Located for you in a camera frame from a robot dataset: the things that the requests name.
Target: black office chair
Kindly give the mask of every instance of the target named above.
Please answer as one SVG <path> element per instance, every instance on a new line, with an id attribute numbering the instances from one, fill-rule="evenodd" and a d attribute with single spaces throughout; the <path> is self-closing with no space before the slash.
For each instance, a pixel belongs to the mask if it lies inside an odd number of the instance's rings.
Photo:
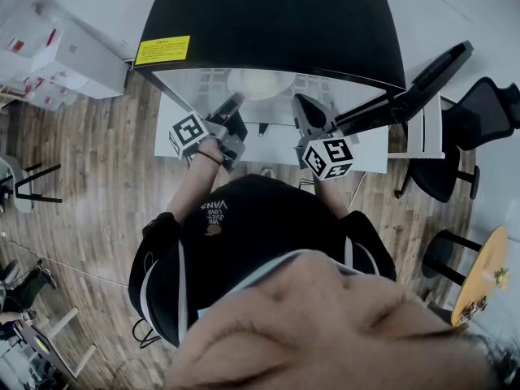
<path id="1" fill-rule="evenodd" d="M 444 159 L 410 159 L 405 181 L 396 198 L 401 198 L 413 179 L 420 189 L 440 202 L 448 202 L 457 178 L 471 183 L 470 198 L 479 190 L 479 167 L 474 173 L 459 171 L 460 149 L 473 150 L 509 137 L 520 128 L 520 91 L 515 84 L 499 89 L 487 77 L 478 80 L 464 98 L 443 111 Z"/>

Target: wooden floor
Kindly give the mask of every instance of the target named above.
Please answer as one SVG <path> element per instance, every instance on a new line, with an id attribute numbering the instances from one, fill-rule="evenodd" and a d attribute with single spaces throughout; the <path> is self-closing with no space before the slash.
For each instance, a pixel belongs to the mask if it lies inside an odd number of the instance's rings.
<path id="1" fill-rule="evenodd" d="M 92 343 L 97 352 L 72 388 L 160 388 L 175 350 L 164 343 L 140 350 L 132 338 L 138 320 L 128 300 L 128 274 L 141 240 L 141 229 L 163 211 L 185 172 L 173 158 L 154 157 L 154 135 L 160 92 L 139 75 L 130 75 L 125 96 L 94 101 L 81 98 L 59 113 L 23 104 L 0 115 L 0 151 L 22 166 L 42 162 L 63 168 L 35 183 L 35 192 L 62 197 L 61 205 L 36 203 L 31 214 L 15 211 L 11 202 L 0 215 L 0 263 L 11 259 L 29 268 L 41 255 L 58 281 L 37 298 L 38 318 L 51 323 L 73 306 L 79 315 L 56 338 L 74 364 Z M 475 157 L 463 154 L 470 170 Z M 471 203 L 469 186 L 457 182 L 449 204 L 429 198 L 416 186 L 397 200 L 395 187 L 407 161 L 389 163 L 386 175 L 367 174 L 352 210 L 368 215 L 396 261 L 398 280 L 416 292 L 446 284 L 420 278 L 420 259 L 428 241 L 441 229 L 465 235 Z M 232 178 L 259 173 L 262 164 L 241 164 Z M 275 167 L 279 179 L 298 185 L 309 177 L 296 167 Z M 361 172 L 338 184 L 350 203 Z M 229 177 L 221 174 L 216 184 Z"/>

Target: hand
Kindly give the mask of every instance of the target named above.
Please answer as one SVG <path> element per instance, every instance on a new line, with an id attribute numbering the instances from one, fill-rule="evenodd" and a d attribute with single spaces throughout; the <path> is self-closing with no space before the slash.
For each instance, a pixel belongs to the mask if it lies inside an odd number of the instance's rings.
<path id="1" fill-rule="evenodd" d="M 209 154 L 212 158 L 221 163 L 224 161 L 224 156 L 220 151 L 219 143 L 213 137 L 207 137 L 202 140 L 198 146 L 198 150 L 202 153 Z"/>

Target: person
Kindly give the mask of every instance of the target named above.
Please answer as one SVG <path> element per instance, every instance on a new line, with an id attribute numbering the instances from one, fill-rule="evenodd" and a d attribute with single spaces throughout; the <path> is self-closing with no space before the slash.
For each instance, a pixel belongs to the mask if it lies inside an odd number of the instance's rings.
<path id="1" fill-rule="evenodd" d="M 19 286 L 6 290 L 6 297 L 0 307 L 0 340 L 9 339 L 13 335 L 15 323 L 24 321 L 24 312 L 28 312 L 29 317 L 34 319 L 36 313 L 30 308 L 46 284 L 52 289 L 57 288 L 50 270 L 36 266 Z"/>
<path id="2" fill-rule="evenodd" d="M 493 389 L 515 358 L 460 336 L 395 283 L 391 256 L 332 182 L 316 195 L 260 175 L 210 192 L 205 139 L 143 229 L 128 292 L 179 346 L 167 389 Z"/>

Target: white table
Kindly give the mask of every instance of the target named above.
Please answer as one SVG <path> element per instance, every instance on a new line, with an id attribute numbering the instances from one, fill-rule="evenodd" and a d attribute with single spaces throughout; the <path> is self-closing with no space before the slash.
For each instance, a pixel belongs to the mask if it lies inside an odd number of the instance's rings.
<path id="1" fill-rule="evenodd" d="M 161 96 L 157 131 L 155 133 L 155 156 L 176 157 L 169 141 L 173 124 L 187 116 L 188 112 L 167 95 Z M 294 126 L 270 124 L 265 134 L 258 135 L 257 123 L 246 123 L 248 136 L 245 138 L 245 153 L 241 160 L 246 162 L 279 163 L 297 165 L 294 148 L 301 136 Z M 353 140 L 355 162 L 351 169 L 386 173 L 388 162 L 388 128 L 376 128 L 357 135 Z"/>

